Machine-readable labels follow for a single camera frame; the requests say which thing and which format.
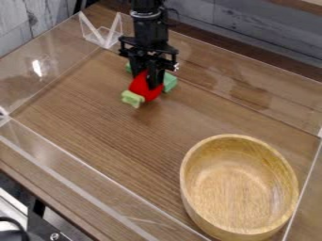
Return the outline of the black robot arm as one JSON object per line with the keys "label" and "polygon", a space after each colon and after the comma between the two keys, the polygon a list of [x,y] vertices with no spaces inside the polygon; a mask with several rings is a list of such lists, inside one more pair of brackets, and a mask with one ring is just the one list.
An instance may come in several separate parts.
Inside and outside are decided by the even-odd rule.
{"label": "black robot arm", "polygon": [[130,0],[134,35],[122,35],[119,54],[128,58],[132,75],[146,72],[147,87],[163,83],[164,71],[178,69],[179,50],[168,44],[168,8],[164,0]]}

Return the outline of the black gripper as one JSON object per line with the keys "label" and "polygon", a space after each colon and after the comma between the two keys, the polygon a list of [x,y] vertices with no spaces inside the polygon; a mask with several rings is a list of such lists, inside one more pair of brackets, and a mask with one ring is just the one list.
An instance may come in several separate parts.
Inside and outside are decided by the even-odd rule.
{"label": "black gripper", "polygon": [[128,58],[132,76],[136,77],[147,67],[148,89],[155,89],[163,81],[164,70],[179,68],[179,50],[168,44],[167,12],[131,11],[134,35],[122,35],[119,54]]}

